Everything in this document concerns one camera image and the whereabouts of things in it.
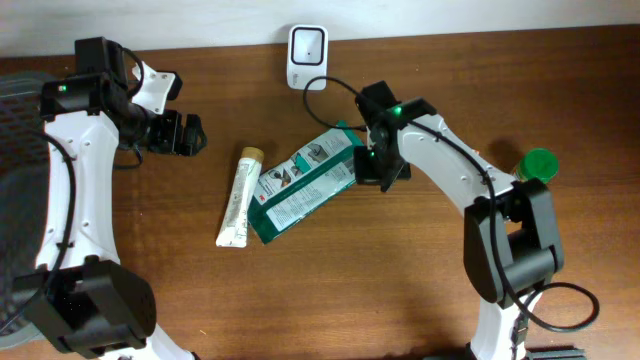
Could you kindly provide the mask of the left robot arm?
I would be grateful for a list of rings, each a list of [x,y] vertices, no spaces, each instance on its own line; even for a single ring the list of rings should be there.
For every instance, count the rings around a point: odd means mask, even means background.
[[[189,359],[160,327],[149,283],[124,268],[112,225],[120,149],[191,157],[207,144],[197,115],[166,104],[182,81],[103,38],[75,44],[74,74],[44,84],[49,148],[45,232],[32,274],[14,280],[21,314],[57,351],[86,359]]]

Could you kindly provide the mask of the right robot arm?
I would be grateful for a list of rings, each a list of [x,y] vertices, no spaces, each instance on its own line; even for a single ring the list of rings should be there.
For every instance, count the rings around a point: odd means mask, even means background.
[[[564,266],[551,193],[538,178],[494,168],[422,98],[400,102],[380,81],[355,95],[368,144],[354,151],[356,181],[388,191],[426,174],[464,220],[464,269],[480,297],[467,359],[553,359],[525,347],[533,309]]]

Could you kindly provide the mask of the white cream tube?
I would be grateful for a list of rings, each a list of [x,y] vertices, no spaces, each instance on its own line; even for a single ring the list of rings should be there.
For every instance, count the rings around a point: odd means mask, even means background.
[[[216,238],[218,247],[244,248],[248,242],[248,210],[258,183],[264,152],[255,147],[242,149],[229,201]]]

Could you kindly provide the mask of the green white wipes package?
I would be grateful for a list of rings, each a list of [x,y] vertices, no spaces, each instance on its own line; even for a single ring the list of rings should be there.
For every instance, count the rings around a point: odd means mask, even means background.
[[[248,219],[268,244],[355,183],[362,141],[341,121],[258,178]]]

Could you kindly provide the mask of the green lid jar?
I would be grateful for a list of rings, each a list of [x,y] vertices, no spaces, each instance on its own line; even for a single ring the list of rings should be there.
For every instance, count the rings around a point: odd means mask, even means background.
[[[558,171],[559,162],[556,155],[546,148],[535,148],[518,162],[512,174],[521,182],[538,179],[547,184]]]

